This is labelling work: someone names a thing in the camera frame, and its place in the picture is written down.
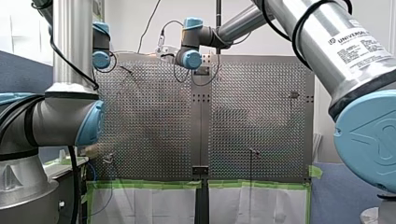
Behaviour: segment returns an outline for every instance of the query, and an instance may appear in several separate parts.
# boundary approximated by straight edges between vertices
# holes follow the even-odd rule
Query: perforated metal panel
[[[182,76],[186,71],[176,69]],[[99,143],[101,159],[114,152],[118,178],[191,179],[190,82],[176,82],[173,65],[148,56],[121,54],[118,67],[97,76],[106,102]]]
[[[178,83],[172,64],[119,55],[119,66],[97,77],[106,102],[98,175],[113,172],[102,158],[114,153],[118,178],[190,180],[193,165],[208,165],[211,179],[304,182],[313,75],[294,57],[222,55],[220,64],[212,85],[198,87],[190,77]],[[260,155],[250,160],[251,150]]]
[[[212,85],[210,178],[303,182],[313,75],[291,57],[222,56],[221,68]]]

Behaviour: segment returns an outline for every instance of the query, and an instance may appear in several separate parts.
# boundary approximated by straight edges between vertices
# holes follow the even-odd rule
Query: green tape
[[[88,182],[96,189],[199,189],[200,181],[175,181],[175,182],[158,182],[145,180],[124,180],[116,179],[113,181],[96,181]]]
[[[285,184],[270,181],[250,181],[248,180],[209,180],[211,189],[237,189],[242,187],[254,187],[261,189],[296,189],[304,190],[308,186],[306,184]]]
[[[310,165],[309,166],[309,176],[317,178],[317,179],[321,179],[321,177],[323,176],[323,171],[320,168],[318,168],[317,166]]]
[[[87,223],[91,224],[91,214],[92,214],[92,198],[93,198],[93,191],[94,191],[94,184],[87,184],[87,193],[86,193],[86,198],[87,198]]]
[[[305,223],[311,223],[311,193],[312,193],[312,185],[309,184],[306,193],[306,208],[305,208]]]

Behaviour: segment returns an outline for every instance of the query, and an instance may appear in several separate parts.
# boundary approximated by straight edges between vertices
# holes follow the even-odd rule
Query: metal bracket
[[[192,174],[193,175],[208,175],[209,167],[208,166],[192,166]]]
[[[196,71],[194,71],[195,76],[209,76],[210,75],[210,67],[209,66],[201,66]]]

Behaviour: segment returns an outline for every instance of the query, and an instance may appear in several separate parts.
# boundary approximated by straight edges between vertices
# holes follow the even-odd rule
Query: vertical metal post
[[[92,0],[53,1],[53,40],[64,57],[92,77]],[[54,54],[53,85],[47,92],[96,94],[92,84]]]
[[[221,0],[216,0],[216,28],[221,26]],[[216,54],[221,54],[221,49],[216,49]]]

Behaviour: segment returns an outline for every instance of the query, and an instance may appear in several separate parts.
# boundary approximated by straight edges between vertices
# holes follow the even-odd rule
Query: white plastic sheet
[[[306,224],[308,190],[210,189],[210,224]]]
[[[91,224],[193,224],[195,189],[96,189]]]
[[[195,191],[95,189],[90,221],[91,224],[193,224]],[[111,201],[101,211],[111,193]],[[236,188],[209,189],[210,224],[308,224],[308,205],[309,190],[301,186],[251,188],[245,183]]]

